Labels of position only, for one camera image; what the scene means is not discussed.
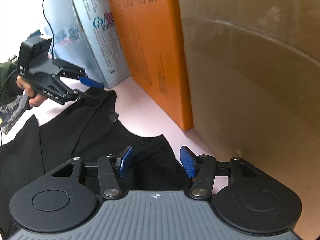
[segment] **metal screw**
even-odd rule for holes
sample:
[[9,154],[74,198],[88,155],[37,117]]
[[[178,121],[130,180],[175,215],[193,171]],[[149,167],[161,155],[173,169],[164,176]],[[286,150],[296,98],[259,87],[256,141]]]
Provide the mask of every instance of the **metal screw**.
[[204,188],[195,188],[191,193],[196,197],[204,197],[208,192]]
[[104,194],[107,197],[116,197],[116,196],[118,196],[120,194],[120,191],[115,189],[115,188],[110,188],[110,189],[105,190]]

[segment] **orange box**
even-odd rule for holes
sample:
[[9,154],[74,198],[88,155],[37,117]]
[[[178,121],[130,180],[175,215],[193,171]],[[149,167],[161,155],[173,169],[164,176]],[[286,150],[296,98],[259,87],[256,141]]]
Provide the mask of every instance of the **orange box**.
[[185,131],[193,127],[178,0],[109,0],[134,80]]

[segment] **round black motor housing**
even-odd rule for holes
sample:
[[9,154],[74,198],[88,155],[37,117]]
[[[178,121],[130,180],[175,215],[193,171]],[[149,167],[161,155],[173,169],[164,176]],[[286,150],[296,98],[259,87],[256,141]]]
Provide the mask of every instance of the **round black motor housing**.
[[97,208],[95,194],[79,183],[82,160],[71,159],[19,190],[10,201],[16,224],[57,233],[86,222]]
[[230,226],[252,235],[293,229],[302,211],[292,190],[243,159],[231,159],[231,184],[214,197],[214,210]]

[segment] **person's hand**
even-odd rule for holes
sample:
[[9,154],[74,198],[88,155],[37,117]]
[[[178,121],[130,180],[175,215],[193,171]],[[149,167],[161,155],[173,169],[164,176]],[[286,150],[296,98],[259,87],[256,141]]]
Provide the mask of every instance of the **person's hand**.
[[31,97],[31,99],[29,100],[30,106],[37,107],[37,106],[41,105],[47,99],[45,96],[40,95],[40,94],[37,94],[36,97],[34,97],[35,92],[33,91],[29,82],[27,80],[25,80],[22,76],[17,76],[17,86],[20,89],[24,89],[26,91],[26,93],[28,94],[28,96]]

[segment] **gray ribbed surface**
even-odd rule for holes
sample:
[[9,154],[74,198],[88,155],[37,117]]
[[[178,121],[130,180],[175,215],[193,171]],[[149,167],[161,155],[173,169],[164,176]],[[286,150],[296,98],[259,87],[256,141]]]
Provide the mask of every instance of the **gray ribbed surface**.
[[85,225],[54,235],[18,231],[11,240],[299,240],[292,232],[257,237],[223,224],[205,201],[187,198],[182,191],[130,191],[106,201]]

